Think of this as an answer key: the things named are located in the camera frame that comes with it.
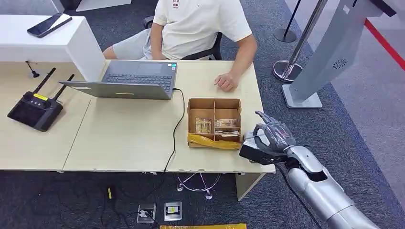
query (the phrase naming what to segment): gray shorts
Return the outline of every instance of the gray shorts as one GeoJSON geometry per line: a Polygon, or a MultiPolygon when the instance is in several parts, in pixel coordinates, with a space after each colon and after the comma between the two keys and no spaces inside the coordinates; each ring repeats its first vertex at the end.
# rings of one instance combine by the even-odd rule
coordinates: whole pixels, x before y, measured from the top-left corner
{"type": "Polygon", "coordinates": [[[120,60],[152,60],[150,29],[114,44],[113,50],[120,60]]]}

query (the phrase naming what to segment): man's arm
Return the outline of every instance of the man's arm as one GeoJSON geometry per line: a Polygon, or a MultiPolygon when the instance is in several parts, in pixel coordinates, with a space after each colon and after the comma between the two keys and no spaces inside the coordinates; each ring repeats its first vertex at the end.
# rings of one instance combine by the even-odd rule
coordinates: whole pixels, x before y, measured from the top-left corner
{"type": "Polygon", "coordinates": [[[240,78],[252,64],[257,50],[256,39],[252,34],[236,43],[239,46],[239,50],[230,72],[218,76],[214,81],[215,85],[218,85],[218,87],[226,92],[238,87],[240,78]]]}
{"type": "Polygon", "coordinates": [[[152,28],[150,29],[150,46],[154,60],[165,60],[162,54],[162,30],[163,26],[152,23],[152,28]]]}

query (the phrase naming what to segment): red rope barrier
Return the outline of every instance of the red rope barrier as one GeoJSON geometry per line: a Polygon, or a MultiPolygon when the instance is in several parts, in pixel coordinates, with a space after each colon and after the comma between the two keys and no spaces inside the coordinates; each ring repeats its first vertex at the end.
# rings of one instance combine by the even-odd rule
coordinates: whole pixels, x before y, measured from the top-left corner
{"type": "Polygon", "coordinates": [[[388,43],[388,41],[381,35],[381,33],[366,19],[364,25],[371,34],[377,39],[377,41],[387,50],[388,54],[399,64],[399,66],[405,71],[405,60],[395,51],[395,49],[388,43]]]}

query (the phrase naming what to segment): yellow plastic bag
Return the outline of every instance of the yellow plastic bag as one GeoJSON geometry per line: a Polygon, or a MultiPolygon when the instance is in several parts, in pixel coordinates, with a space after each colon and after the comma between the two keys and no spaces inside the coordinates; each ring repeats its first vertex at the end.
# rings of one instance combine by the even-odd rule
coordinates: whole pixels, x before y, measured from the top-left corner
{"type": "Polygon", "coordinates": [[[161,226],[160,229],[246,229],[246,224],[224,224],[212,226],[161,226]]]}
{"type": "Polygon", "coordinates": [[[226,141],[213,141],[207,137],[201,135],[193,135],[188,133],[189,142],[197,143],[203,146],[209,146],[218,149],[239,149],[241,144],[239,142],[226,142],[226,141]]]}

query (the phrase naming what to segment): cardboard box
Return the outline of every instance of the cardboard box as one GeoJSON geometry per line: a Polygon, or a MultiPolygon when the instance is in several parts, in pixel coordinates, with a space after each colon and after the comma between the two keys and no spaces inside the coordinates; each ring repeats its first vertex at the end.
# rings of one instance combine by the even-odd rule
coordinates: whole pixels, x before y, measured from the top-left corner
{"type": "MultiPolygon", "coordinates": [[[[241,105],[239,99],[202,99],[191,98],[188,101],[187,108],[189,123],[188,132],[196,134],[195,120],[196,118],[211,119],[211,133],[196,134],[207,137],[213,141],[230,141],[242,143],[241,130],[241,105]],[[236,119],[236,127],[215,127],[217,119],[236,119]],[[222,137],[220,134],[215,134],[216,130],[222,131],[239,131],[238,136],[222,137]]],[[[188,141],[189,147],[207,147],[200,144],[188,141]]]]}

